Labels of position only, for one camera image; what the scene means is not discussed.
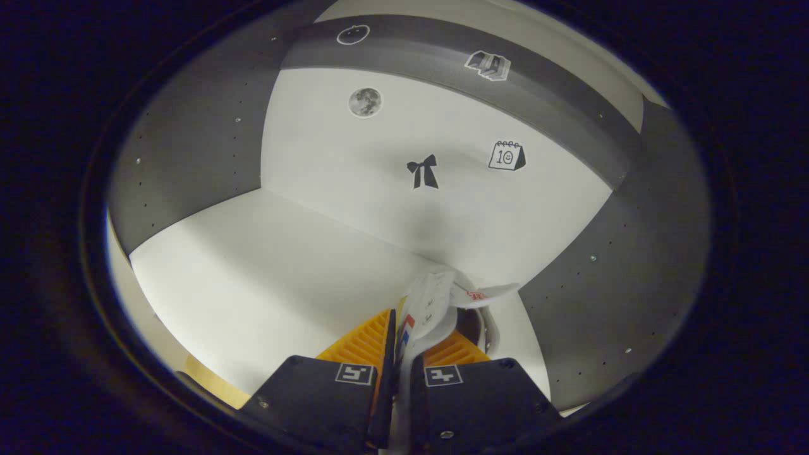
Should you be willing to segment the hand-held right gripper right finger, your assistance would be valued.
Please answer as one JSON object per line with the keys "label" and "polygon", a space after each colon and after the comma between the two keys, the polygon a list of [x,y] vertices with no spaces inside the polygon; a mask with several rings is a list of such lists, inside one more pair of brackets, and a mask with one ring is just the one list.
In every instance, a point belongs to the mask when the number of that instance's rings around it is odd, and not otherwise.
{"label": "hand-held right gripper right finger", "polygon": [[414,361],[412,453],[511,454],[562,420],[517,360],[492,360],[458,331]]}

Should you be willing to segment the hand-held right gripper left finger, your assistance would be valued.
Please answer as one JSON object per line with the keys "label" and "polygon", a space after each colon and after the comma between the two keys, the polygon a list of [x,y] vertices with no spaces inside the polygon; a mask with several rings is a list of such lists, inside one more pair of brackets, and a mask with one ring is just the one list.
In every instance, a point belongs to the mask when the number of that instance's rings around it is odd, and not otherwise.
{"label": "hand-held right gripper left finger", "polygon": [[318,356],[288,357],[238,411],[307,451],[388,447],[396,311],[386,309]]}

